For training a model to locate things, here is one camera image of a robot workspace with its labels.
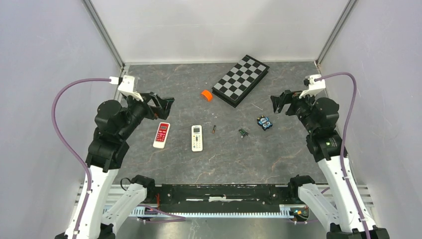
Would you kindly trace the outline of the white beige remote control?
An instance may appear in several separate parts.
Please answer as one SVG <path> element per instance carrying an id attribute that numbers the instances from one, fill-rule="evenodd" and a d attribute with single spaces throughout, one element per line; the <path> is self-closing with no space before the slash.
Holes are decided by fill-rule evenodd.
<path id="1" fill-rule="evenodd" d="M 201 125 L 191 127 L 192 151 L 200 152 L 203 150 L 203 130 Z"/>

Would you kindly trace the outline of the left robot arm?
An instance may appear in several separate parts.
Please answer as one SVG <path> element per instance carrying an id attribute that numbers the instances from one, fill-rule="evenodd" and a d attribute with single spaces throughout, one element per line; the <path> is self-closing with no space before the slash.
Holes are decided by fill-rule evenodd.
<path id="1" fill-rule="evenodd" d="M 83 193 L 69 227 L 56 235 L 57 239 L 113 239 L 130 213 L 141 203 L 156 198 L 155 181 L 141 175 L 132 178 L 126 192 L 104 212 L 106 198 L 125 155 L 126 142 L 144 119 L 165 120 L 174 98 L 160 98 L 157 94 L 143 93 L 138 100 L 125 97 L 127 106 L 108 100 L 99 105 L 93 141 L 83 165 L 88 169 Z"/>

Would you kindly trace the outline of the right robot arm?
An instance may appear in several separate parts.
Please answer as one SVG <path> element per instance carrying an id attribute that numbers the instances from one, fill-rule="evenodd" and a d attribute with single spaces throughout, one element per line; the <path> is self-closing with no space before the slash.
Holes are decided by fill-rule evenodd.
<path id="1" fill-rule="evenodd" d="M 288 105 L 286 115 L 296 116 L 305 127 L 307 148 L 323 172 L 334 202 L 331 203 L 310 176 L 290 179 L 288 198 L 305 203 L 326 230 L 328 239 L 388 239 L 369 214 L 359 194 L 346 157 L 343 140 L 336 131 L 339 105 L 329 98 L 301 96 L 300 91 L 285 90 L 271 96 L 274 113 Z"/>

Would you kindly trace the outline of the red white remote control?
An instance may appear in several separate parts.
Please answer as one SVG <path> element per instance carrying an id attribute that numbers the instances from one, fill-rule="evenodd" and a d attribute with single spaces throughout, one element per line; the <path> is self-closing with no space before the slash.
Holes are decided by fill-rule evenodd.
<path id="1" fill-rule="evenodd" d="M 168 138 L 170 126 L 171 125 L 168 122 L 159 123 L 157 132 L 153 141 L 154 148 L 164 149 L 167 138 Z"/>

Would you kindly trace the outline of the blue black owl toy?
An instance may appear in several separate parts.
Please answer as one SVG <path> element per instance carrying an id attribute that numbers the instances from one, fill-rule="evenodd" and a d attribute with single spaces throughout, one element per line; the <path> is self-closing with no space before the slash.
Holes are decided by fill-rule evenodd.
<path id="1" fill-rule="evenodd" d="M 257 124 L 262 127 L 264 131 L 271 128 L 273 126 L 272 122 L 270 122 L 269 118 L 266 116 L 260 116 L 257 118 Z"/>

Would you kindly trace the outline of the orange tape roll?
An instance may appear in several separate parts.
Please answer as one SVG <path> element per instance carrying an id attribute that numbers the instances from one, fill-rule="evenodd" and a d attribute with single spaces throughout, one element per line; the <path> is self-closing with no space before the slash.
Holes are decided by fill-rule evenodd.
<path id="1" fill-rule="evenodd" d="M 210 102 L 212 99 L 213 99 L 213 95 L 212 95 L 212 93 L 210 92 L 210 91 L 208 91 L 208 90 L 203 90 L 202 92 L 201 92 L 201 95 L 208 101 L 208 102 Z"/>

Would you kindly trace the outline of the folded black chessboard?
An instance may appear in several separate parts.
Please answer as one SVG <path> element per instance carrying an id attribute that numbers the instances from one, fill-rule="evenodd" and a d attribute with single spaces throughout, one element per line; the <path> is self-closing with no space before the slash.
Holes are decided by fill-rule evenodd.
<path id="1" fill-rule="evenodd" d="M 265 63 L 245 55 L 212 87 L 212 93 L 235 108 L 261 82 L 269 69 Z"/>

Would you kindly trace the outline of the green battery pair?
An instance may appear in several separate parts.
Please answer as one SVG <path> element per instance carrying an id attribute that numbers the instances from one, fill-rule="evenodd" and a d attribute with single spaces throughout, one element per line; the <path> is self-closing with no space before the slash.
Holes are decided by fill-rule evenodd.
<path id="1" fill-rule="evenodd" d="M 244 137 L 248 136 L 248 132 L 246 130 L 244 130 L 244 129 L 241 128 L 238 131 L 240 133 L 240 137 L 241 138 L 244 138 Z"/>

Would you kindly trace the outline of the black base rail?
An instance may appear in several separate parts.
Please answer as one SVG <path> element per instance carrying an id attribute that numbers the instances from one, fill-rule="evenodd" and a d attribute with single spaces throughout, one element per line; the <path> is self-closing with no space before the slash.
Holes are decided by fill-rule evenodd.
<path id="1" fill-rule="evenodd" d="M 162 184 L 143 203 L 167 213 L 273 213 L 304 204 L 288 184 Z"/>

